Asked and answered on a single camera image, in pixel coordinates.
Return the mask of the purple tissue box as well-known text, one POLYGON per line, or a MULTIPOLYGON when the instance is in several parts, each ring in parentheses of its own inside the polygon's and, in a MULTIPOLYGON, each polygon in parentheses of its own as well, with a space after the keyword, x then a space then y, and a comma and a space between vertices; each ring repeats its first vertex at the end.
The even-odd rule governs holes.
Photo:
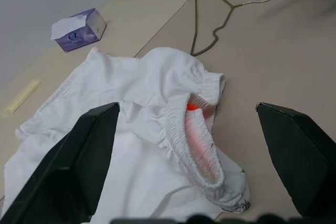
POLYGON ((69 52, 99 41, 106 26, 101 14, 92 8, 54 23, 50 39, 69 52))

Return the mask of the olive green wire hanger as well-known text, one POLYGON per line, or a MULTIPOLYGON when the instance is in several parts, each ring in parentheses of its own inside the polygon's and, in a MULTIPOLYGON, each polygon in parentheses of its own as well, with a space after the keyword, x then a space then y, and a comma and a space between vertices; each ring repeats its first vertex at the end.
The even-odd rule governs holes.
POLYGON ((238 9, 240 7, 250 5, 250 4, 262 4, 262 3, 269 2, 271 0, 248 1, 248 2, 240 3, 240 4, 232 4, 228 0, 220 0, 220 1, 224 2, 229 7, 229 12, 228 12, 223 24, 219 27, 216 27, 212 31, 213 41, 207 47, 205 47, 204 49, 202 49, 198 52, 195 52, 195 45, 196 45, 197 36, 198 36, 198 2, 197 2, 197 0, 194 0, 195 22, 194 22, 194 37, 193 37, 193 41, 192 41, 192 45, 191 45, 191 49, 190 49, 190 55, 191 56, 193 56, 193 57, 200 56, 200 55, 208 52, 210 49, 212 49, 216 45, 216 43, 219 40, 217 32, 222 30, 227 25, 231 15, 232 15, 232 13, 234 12, 235 9, 238 9))

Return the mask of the cream plastic packet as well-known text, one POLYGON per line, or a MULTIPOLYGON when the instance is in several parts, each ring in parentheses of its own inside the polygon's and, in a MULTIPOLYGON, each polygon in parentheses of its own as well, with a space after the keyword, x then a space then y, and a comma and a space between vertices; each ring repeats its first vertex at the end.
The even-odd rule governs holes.
POLYGON ((11 116, 42 83, 42 79, 34 79, 24 86, 9 103, 0 109, 0 117, 11 116))

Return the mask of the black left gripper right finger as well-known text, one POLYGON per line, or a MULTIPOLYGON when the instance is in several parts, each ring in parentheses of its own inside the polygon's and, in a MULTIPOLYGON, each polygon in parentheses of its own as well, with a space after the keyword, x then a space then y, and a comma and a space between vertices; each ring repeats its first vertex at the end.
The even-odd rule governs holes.
POLYGON ((336 218, 336 142, 309 116, 259 103, 260 125, 274 168, 303 217, 336 218))

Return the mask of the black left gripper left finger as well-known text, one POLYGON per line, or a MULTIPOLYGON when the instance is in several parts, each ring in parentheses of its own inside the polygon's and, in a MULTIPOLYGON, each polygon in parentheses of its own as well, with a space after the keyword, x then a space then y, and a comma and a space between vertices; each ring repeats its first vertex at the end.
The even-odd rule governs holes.
POLYGON ((83 114, 43 158, 0 224, 82 224, 96 213, 110 166, 119 104, 83 114))

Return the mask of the white shorts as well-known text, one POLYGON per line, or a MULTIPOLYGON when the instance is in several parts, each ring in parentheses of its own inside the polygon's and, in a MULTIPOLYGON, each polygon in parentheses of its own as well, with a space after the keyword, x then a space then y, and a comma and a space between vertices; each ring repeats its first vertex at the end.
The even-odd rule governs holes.
POLYGON ((216 218, 250 206, 243 169, 212 138, 225 86, 191 55, 155 48, 142 58, 112 57, 92 48, 60 87, 16 130, 21 140, 5 165, 8 212, 47 152, 95 107, 120 106, 112 157, 92 224, 117 217, 196 213, 216 218))

